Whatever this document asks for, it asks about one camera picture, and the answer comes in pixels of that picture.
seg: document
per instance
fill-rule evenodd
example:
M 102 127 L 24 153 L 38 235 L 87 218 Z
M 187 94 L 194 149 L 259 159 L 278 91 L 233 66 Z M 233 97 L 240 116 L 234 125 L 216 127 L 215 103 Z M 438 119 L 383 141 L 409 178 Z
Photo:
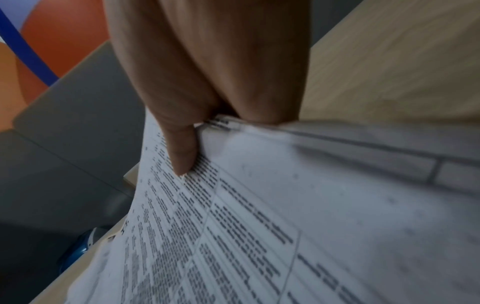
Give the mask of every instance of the document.
M 147 111 L 121 232 L 68 304 L 480 302 L 475 197 L 364 171 L 301 132 L 216 119 L 173 173 Z

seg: skin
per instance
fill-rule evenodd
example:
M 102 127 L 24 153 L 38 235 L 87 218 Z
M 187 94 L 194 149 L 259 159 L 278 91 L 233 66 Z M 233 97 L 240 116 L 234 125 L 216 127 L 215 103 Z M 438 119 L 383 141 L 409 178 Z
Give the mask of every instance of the skin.
M 298 118 L 309 0 L 104 0 L 115 53 L 157 119 L 177 175 L 195 163 L 194 123 L 218 113 Z

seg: hand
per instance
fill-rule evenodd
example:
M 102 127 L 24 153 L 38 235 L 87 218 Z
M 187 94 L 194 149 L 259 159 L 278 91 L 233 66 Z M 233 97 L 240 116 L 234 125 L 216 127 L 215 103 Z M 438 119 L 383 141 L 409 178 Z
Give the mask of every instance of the hand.
M 297 119 L 310 0 L 105 0 L 111 43 L 157 119 L 177 175 L 193 166 L 194 123 L 223 109 L 256 123 Z

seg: colorful wall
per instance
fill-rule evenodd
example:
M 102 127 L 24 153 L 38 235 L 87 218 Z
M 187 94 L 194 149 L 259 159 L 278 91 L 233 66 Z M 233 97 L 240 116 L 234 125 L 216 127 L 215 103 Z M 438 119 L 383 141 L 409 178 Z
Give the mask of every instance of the colorful wall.
M 2 0 L 0 10 L 58 77 L 108 39 L 102 0 Z M 0 43 L 0 131 L 47 88 Z

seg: blue stripe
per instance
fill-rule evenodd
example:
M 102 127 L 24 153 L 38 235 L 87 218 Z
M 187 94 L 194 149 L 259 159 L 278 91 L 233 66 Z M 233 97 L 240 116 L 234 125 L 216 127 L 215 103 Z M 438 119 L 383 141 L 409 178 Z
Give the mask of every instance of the blue stripe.
M 59 79 L 32 50 L 1 9 L 0 36 L 15 55 L 47 86 L 51 86 Z

